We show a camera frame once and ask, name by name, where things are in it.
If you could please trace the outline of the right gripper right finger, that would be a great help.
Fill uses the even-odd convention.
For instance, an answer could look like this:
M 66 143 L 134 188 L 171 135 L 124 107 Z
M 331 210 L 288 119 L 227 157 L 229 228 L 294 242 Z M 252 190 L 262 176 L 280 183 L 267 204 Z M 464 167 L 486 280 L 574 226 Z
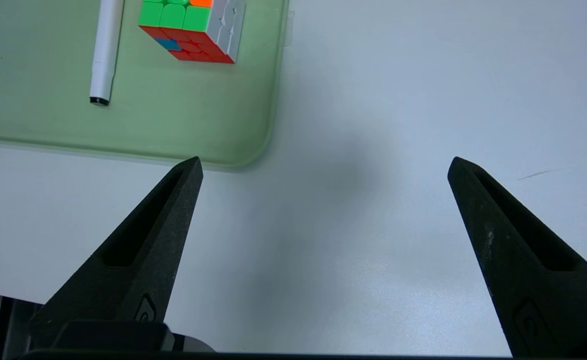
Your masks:
M 587 261 L 483 168 L 447 180 L 515 358 L 587 358 Z

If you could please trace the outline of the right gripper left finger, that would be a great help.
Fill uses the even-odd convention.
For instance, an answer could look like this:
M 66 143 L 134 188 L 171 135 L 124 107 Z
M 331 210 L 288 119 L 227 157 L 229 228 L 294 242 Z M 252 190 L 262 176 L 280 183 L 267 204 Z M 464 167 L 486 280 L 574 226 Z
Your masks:
M 72 321 L 162 322 L 204 180 L 199 157 L 182 161 L 127 215 L 33 317 L 33 332 Z

